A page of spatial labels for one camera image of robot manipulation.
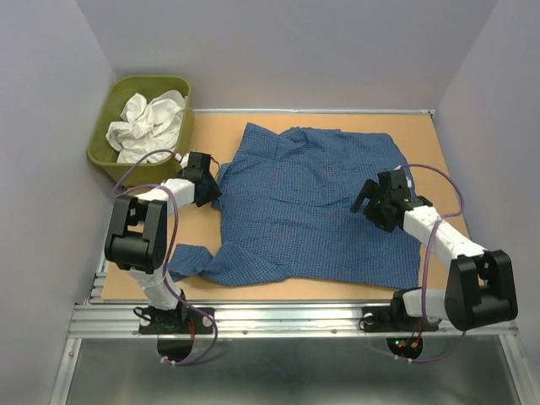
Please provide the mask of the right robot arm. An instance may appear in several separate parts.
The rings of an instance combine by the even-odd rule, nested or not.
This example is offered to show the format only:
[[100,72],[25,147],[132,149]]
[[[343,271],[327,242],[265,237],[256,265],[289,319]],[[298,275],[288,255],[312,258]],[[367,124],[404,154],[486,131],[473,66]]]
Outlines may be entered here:
[[510,256],[490,251],[454,228],[432,202],[415,196],[403,167],[367,180],[350,208],[375,226],[401,229],[437,257],[448,271],[444,289],[398,290],[388,305],[369,306],[360,321],[366,332],[435,331],[448,321],[459,331],[512,321],[518,303]]

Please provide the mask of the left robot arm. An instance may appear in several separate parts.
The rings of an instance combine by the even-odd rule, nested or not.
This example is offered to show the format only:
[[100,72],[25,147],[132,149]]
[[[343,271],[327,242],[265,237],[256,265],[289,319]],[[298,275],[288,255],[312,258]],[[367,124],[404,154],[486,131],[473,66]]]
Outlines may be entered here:
[[136,309],[144,323],[159,321],[168,332],[187,324],[186,298],[167,270],[172,255],[168,217],[179,223],[179,209],[201,207],[217,200],[221,191],[211,173],[209,154],[191,151],[174,156],[180,172],[158,184],[134,186],[114,201],[105,239],[105,259],[130,274],[144,292],[148,306]]

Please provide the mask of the blue checkered long sleeve shirt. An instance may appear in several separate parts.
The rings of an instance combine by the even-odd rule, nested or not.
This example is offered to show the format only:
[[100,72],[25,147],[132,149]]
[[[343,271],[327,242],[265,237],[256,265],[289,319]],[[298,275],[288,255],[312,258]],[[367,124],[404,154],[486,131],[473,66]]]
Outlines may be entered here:
[[221,246],[179,245],[168,266],[180,281],[201,276],[245,286],[313,278],[392,289],[414,287],[420,244],[376,227],[350,206],[365,181],[405,163],[385,133],[250,123],[219,171]]

